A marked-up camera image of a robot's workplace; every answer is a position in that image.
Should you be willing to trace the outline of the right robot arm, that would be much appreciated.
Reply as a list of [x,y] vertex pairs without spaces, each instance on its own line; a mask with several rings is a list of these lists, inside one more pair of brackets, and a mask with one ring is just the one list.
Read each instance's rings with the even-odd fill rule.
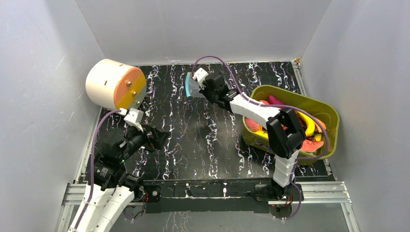
[[266,129],[268,142],[275,155],[275,169],[270,185],[256,185],[257,200],[285,200],[294,186],[294,169],[297,157],[306,138],[296,112],[285,107],[268,107],[261,102],[230,89],[219,73],[198,70],[193,79],[199,92],[221,109],[247,117]]

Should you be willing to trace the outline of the clear zip top bag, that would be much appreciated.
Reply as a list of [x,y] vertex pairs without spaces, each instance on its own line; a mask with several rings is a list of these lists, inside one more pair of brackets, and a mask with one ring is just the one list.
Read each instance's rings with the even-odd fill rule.
[[193,98],[205,98],[205,95],[201,92],[204,89],[200,89],[198,83],[193,80],[193,72],[189,72],[185,80],[185,92],[187,97]]

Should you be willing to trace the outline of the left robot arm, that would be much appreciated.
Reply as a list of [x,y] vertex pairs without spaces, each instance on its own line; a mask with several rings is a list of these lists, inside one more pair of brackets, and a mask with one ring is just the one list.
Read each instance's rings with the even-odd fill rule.
[[169,131],[143,124],[129,127],[124,137],[98,152],[90,166],[85,194],[68,228],[70,232],[108,232],[132,201],[147,196],[142,179],[127,173],[125,162],[138,150],[160,150]]

